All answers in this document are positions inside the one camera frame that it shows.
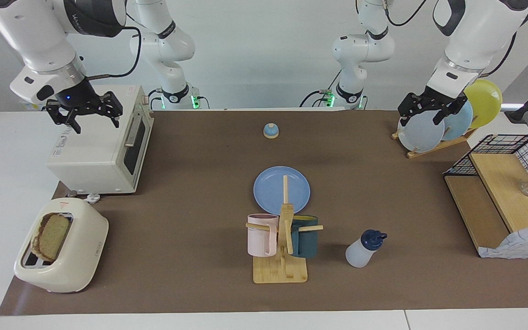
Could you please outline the white checked cloth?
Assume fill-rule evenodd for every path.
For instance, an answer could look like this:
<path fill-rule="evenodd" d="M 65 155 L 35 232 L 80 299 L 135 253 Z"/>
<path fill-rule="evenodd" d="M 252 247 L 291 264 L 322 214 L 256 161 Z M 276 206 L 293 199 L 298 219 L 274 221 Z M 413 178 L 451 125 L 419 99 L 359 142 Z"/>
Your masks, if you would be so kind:
<path fill-rule="evenodd" d="M 509 234 L 496 248 L 478 247 L 482 258 L 528 259 L 528 228 Z"/>

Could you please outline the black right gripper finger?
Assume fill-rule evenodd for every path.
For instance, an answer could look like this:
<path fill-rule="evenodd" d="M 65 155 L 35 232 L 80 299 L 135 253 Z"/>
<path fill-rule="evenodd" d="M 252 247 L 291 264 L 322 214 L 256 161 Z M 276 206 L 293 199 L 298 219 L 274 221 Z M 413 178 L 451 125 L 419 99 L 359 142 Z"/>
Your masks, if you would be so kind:
<path fill-rule="evenodd" d="M 119 118 L 123 115 L 123 106 L 113 92 L 105 92 L 94 99 L 92 109 L 96 114 L 108 117 L 116 129 L 120 127 Z"/>
<path fill-rule="evenodd" d="M 76 134 L 82 133 L 82 128 L 76 121 L 80 115 L 82 105 L 74 105 L 65 102 L 64 99 L 46 100 L 46 112 L 50 115 L 56 125 L 66 125 L 73 129 Z"/>

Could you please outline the cream two-slot toaster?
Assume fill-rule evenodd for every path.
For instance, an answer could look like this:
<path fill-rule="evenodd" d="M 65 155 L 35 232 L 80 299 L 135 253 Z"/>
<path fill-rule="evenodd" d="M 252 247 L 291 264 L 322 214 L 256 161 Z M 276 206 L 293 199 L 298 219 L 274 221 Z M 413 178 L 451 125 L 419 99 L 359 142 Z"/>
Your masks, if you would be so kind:
<path fill-rule="evenodd" d="M 54 262 L 46 262 L 31 252 L 33 232 L 48 213 L 67 215 L 71 220 Z M 81 291 L 94 277 L 108 230 L 108 220 L 86 201 L 75 197 L 50 200 L 39 212 L 24 240 L 13 266 L 14 274 L 20 280 L 49 292 Z"/>

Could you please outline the white toaster oven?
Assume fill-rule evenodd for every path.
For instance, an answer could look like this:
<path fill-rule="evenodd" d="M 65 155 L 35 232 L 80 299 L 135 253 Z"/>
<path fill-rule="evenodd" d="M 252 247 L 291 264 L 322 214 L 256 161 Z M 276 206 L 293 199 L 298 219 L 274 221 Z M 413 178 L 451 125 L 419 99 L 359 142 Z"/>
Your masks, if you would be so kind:
<path fill-rule="evenodd" d="M 134 193 L 154 123 L 149 101 L 136 84 L 99 84 L 94 90 L 115 94 L 123 106 L 119 127 L 101 115 L 80 115 L 81 132 L 66 127 L 46 165 L 69 190 L 81 195 Z"/>

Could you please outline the light blue round plate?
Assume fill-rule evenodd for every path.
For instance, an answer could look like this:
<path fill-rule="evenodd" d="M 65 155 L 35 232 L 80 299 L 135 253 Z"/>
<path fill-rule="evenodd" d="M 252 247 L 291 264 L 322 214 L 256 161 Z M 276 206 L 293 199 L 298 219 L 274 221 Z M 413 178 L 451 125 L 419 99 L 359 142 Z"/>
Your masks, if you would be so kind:
<path fill-rule="evenodd" d="M 457 114 L 450 114 L 443 119 L 445 125 L 442 141 L 450 141 L 465 134 L 473 119 L 471 103 L 467 101 Z"/>

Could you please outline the wooden mug rack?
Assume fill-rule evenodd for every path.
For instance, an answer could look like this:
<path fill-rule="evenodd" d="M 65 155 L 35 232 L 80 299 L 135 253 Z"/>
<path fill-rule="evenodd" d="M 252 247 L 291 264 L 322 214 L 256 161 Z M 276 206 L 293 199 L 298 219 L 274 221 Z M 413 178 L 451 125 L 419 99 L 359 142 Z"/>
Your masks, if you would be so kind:
<path fill-rule="evenodd" d="M 295 257 L 292 244 L 293 204 L 289 202 L 288 176 L 283 176 L 283 204 L 276 230 L 262 224 L 245 223 L 245 227 L 264 230 L 276 238 L 277 253 L 270 257 L 253 257 L 253 281 L 256 284 L 304 283 L 308 280 L 306 259 Z"/>

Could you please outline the pink mug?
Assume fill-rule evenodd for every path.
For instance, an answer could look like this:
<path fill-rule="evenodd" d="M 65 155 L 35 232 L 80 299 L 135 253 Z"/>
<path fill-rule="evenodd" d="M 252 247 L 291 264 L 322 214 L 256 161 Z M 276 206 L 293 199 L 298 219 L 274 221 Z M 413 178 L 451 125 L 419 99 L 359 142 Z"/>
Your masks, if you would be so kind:
<path fill-rule="evenodd" d="M 277 253 L 277 226 L 279 217 L 274 214 L 250 214 L 247 223 L 266 227 L 265 230 L 247 228 L 247 252 L 254 257 L 272 257 Z"/>

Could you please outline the wooden plate rack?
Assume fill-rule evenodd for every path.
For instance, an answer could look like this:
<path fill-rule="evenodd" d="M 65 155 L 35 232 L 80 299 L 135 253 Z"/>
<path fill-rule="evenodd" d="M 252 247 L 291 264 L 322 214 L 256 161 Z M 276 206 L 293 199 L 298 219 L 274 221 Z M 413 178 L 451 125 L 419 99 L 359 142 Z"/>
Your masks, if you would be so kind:
<path fill-rule="evenodd" d="M 417 158 L 465 142 L 476 131 L 470 128 L 471 122 L 464 124 L 445 118 L 436 125 L 434 117 L 424 113 L 411 118 L 406 126 L 398 123 L 397 130 L 390 137 L 407 150 L 406 158 Z"/>

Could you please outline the teal mug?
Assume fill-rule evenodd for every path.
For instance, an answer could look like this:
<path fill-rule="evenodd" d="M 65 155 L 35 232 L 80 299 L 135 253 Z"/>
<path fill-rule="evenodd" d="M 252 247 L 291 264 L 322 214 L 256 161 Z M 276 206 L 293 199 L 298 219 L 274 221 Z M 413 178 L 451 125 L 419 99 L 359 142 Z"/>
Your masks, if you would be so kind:
<path fill-rule="evenodd" d="M 318 225 L 318 219 L 311 215 L 294 215 L 291 224 L 291 240 L 293 252 L 291 256 L 298 258 L 312 258 L 317 254 L 317 231 L 300 232 L 302 227 Z"/>

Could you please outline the yellow round plate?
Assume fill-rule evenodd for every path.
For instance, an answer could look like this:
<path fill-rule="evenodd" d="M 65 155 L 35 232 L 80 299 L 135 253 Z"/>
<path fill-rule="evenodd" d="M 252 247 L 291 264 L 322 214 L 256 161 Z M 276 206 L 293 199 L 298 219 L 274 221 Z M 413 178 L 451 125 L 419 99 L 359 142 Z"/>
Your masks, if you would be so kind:
<path fill-rule="evenodd" d="M 501 111 L 503 97 L 500 88 L 486 79 L 476 79 L 465 88 L 464 94 L 472 106 L 472 123 L 469 129 L 478 129 L 489 124 Z"/>

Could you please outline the white bottle with blue cap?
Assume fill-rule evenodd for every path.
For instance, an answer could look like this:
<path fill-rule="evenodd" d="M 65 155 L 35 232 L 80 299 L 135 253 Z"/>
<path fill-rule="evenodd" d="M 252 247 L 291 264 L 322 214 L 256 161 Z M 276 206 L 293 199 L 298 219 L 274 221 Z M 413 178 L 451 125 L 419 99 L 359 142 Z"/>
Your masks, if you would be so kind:
<path fill-rule="evenodd" d="M 346 249 L 346 261 L 355 268 L 365 267 L 373 254 L 382 247 L 387 237 L 387 233 L 379 230 L 365 230 L 360 238 Z"/>

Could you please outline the grey round plate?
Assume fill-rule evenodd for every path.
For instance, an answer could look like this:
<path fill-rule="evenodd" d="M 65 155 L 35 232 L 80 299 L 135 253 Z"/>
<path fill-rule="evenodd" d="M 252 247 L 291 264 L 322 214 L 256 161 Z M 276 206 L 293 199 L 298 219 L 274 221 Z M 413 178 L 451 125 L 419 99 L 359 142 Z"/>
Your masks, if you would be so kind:
<path fill-rule="evenodd" d="M 406 126 L 397 126 L 398 138 L 404 148 L 417 153 L 424 153 L 435 148 L 442 140 L 445 125 L 441 122 L 434 125 L 433 118 L 438 111 L 424 111 L 413 116 Z"/>

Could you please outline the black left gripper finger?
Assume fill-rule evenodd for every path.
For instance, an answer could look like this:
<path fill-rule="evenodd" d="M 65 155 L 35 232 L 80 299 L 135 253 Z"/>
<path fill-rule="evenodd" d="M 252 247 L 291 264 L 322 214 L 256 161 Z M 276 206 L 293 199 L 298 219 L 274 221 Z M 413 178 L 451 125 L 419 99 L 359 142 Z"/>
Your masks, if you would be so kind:
<path fill-rule="evenodd" d="M 408 93 L 398 106 L 398 113 L 400 115 L 400 124 L 406 126 L 409 120 L 415 116 L 423 113 L 423 95 L 415 93 Z"/>
<path fill-rule="evenodd" d="M 434 125 L 440 124 L 443 119 L 448 117 L 449 115 L 458 114 L 466 102 L 467 99 L 456 99 L 447 105 L 442 104 L 441 109 L 436 113 L 436 115 L 432 119 Z"/>

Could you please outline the brown table mat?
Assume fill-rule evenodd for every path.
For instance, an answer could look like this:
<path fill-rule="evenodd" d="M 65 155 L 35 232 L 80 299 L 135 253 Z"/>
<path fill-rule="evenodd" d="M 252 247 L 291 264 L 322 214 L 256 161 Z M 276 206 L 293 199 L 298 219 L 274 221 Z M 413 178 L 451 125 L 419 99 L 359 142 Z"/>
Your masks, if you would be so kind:
<path fill-rule="evenodd" d="M 13 279 L 0 315 L 528 308 L 528 259 L 480 258 L 442 174 L 459 144 L 407 159 L 394 111 L 156 111 L 136 193 L 103 197 L 107 242 L 89 286 Z M 264 137 L 267 123 L 279 136 Z M 302 284 L 255 284 L 247 216 L 259 173 L 311 186 L 319 252 Z M 346 249 L 388 234 L 363 268 Z"/>

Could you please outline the wooden shelf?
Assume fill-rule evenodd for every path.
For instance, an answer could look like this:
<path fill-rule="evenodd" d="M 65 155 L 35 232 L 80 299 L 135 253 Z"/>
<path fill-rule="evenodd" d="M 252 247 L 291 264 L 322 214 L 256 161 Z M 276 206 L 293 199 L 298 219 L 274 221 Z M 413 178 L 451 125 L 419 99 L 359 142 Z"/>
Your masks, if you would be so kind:
<path fill-rule="evenodd" d="M 467 166 L 444 174 L 478 255 L 482 258 L 528 258 L 528 179 L 515 154 L 469 153 Z"/>

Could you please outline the brown bread slice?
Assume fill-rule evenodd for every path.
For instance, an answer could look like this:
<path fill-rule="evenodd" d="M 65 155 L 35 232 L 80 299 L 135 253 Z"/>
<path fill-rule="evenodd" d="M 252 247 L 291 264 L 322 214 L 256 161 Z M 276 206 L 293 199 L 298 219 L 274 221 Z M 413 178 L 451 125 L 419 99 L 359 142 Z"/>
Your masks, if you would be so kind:
<path fill-rule="evenodd" d="M 71 220 L 67 215 L 44 215 L 33 232 L 31 252 L 46 262 L 56 261 L 70 225 Z"/>

